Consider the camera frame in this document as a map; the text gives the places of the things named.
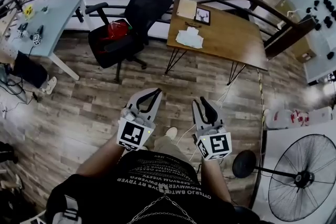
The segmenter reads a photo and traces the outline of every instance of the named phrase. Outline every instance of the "wooden floor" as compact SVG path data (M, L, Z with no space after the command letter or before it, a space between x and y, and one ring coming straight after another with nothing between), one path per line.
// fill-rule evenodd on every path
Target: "wooden floor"
M136 63L123 63L122 83L113 83L116 68L102 69L95 61L86 35L63 35L55 54L80 75L75 81L48 59L38 59L56 76L58 84L52 95L36 90L40 102L19 104L0 120L0 140L13 144L19 163L2 163L9 174L22 178L28 199L42 210L51 190L73 174L77 167L105 143L117 130L120 110L135 92L160 87L163 100L155 119L154 136L164 135L170 126L178 128L181 137L193 126L191 104L204 96L223 108L227 130L233 138L233 153L222 163L232 198L247 205L255 183L255 174L234 179L231 165L242 150L260 150L261 103L257 71L246 68L231 86L228 81L231 63L214 57L188 52L164 76L171 50L162 42L152 41L139 58L148 63L141 70ZM269 62L269 72L261 73L267 108L311 110L325 106L320 87L308 87L302 65L287 52ZM0 91L0 100L8 109L18 99ZM195 152L192 128L178 146L190 158ZM201 156L192 158L195 168Z

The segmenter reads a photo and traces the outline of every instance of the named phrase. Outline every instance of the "sneaker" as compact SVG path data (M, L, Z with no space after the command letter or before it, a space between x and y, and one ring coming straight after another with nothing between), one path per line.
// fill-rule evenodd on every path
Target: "sneaker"
M168 136L173 141L177 136L177 128L176 127L169 128L165 136Z
M17 184L17 186L18 186L19 189L22 189L23 186L22 186L21 178L19 177L18 174L15 174L15 177L16 177L15 183Z
M42 92L45 92L46 94L50 95L53 92L54 87L56 86L56 83L57 83L57 78L56 77L52 77L52 79L50 79L48 81L47 88L42 89Z

